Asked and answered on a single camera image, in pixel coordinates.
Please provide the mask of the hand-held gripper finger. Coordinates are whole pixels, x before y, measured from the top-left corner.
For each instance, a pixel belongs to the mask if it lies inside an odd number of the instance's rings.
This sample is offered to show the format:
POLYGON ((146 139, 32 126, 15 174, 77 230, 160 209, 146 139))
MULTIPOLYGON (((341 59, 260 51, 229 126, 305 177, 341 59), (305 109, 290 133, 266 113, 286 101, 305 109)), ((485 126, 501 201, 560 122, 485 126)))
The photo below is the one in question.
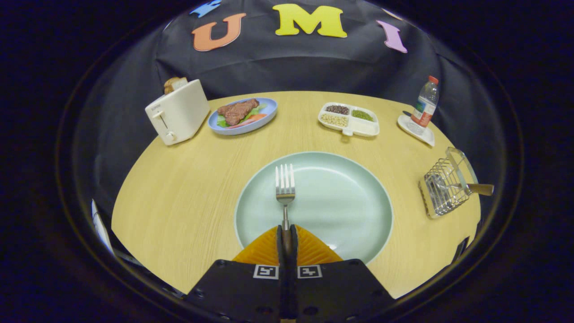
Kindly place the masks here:
POLYGON ((205 311, 211 322, 279 322, 287 312, 287 264, 283 227, 272 228, 256 241, 267 243, 263 250, 274 254, 276 264, 248 259, 213 262, 184 301, 205 311))
POLYGON ((383 322, 395 299, 359 259, 342 260, 296 225, 287 231, 287 317, 297 322, 383 322))

